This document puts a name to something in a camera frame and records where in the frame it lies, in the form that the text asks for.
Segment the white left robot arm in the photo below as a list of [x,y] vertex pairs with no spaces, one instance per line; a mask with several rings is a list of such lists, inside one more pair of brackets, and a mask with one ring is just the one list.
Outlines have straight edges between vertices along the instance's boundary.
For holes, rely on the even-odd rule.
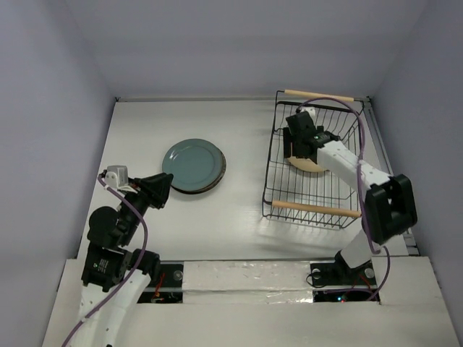
[[160,257],[147,249],[144,215],[165,206],[172,174],[133,179],[127,167],[109,166],[97,180],[120,204],[89,217],[79,316],[64,346],[117,346],[140,295],[160,277]]

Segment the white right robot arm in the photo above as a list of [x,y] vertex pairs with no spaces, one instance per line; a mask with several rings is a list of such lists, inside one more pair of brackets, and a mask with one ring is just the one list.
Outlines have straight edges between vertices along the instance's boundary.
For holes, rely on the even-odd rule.
[[412,182],[404,174],[393,176],[371,166],[363,160],[364,141],[354,154],[339,136],[316,126],[308,111],[288,116],[286,122],[294,157],[333,172],[357,192],[362,228],[336,253],[333,266],[335,279],[350,283],[389,239],[417,223]]

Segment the black wire dish rack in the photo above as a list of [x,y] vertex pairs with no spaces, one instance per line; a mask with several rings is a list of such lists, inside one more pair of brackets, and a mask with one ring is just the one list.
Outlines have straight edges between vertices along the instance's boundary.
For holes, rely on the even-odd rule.
[[[300,104],[298,100],[289,100],[284,97],[281,90],[276,92],[262,196],[262,214],[273,220],[318,227],[346,228],[356,220],[355,217],[272,205],[275,201],[283,201],[343,210],[358,211],[360,209],[356,191],[334,173],[330,171],[304,172],[284,157],[286,117],[295,114]],[[349,150],[358,154],[360,130],[355,115],[344,106],[335,106],[328,102],[317,101],[311,105],[315,109],[313,116],[315,125],[323,126],[326,131],[339,136]]]

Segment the teal green plate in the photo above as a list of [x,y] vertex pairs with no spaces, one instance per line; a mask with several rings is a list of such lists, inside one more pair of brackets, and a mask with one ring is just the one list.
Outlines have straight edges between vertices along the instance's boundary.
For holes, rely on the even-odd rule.
[[173,145],[162,160],[162,171],[172,174],[171,185],[185,192],[212,184],[224,166],[222,152],[207,140],[193,138]]

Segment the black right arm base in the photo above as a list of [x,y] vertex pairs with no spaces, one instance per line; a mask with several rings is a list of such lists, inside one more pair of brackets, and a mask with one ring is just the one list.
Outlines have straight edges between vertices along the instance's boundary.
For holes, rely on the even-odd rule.
[[305,280],[315,290],[316,302],[380,301],[370,257],[352,267],[337,252],[331,261],[311,262]]

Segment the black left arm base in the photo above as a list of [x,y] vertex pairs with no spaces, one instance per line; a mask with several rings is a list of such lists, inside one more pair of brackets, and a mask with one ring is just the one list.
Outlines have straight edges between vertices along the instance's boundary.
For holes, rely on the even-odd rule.
[[162,262],[158,277],[140,294],[138,304],[181,304],[183,262]]

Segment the tan bird plate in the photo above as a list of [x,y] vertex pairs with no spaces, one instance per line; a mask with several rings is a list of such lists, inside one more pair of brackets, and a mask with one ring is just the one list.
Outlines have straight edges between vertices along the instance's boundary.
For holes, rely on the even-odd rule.
[[319,166],[317,163],[313,162],[309,158],[297,158],[295,156],[291,156],[287,158],[287,161],[295,168],[304,172],[322,173],[326,171],[325,168]]

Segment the brown rimmed cream plate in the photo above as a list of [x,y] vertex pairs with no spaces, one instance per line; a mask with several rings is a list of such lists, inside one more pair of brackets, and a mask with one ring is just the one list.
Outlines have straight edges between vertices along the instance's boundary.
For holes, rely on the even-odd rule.
[[226,159],[219,149],[189,147],[172,159],[171,186],[185,194],[201,194],[214,188],[224,177]]

